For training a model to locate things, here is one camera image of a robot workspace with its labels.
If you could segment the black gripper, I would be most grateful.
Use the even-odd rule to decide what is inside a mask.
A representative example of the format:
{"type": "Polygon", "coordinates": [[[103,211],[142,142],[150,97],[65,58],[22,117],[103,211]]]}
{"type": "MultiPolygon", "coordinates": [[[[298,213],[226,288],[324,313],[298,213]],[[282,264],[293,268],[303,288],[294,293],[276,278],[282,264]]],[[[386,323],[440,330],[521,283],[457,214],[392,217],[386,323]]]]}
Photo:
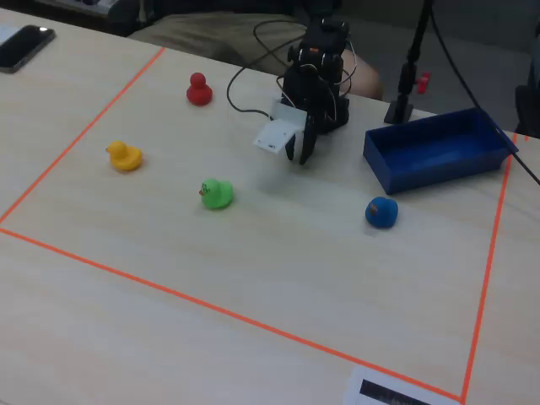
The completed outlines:
{"type": "MultiPolygon", "coordinates": [[[[299,160],[300,165],[304,165],[313,154],[317,133],[332,131],[334,93],[315,66],[290,67],[282,80],[282,103],[308,114],[299,160]]],[[[285,145],[289,161],[294,160],[295,139],[293,135],[285,145]]]]}

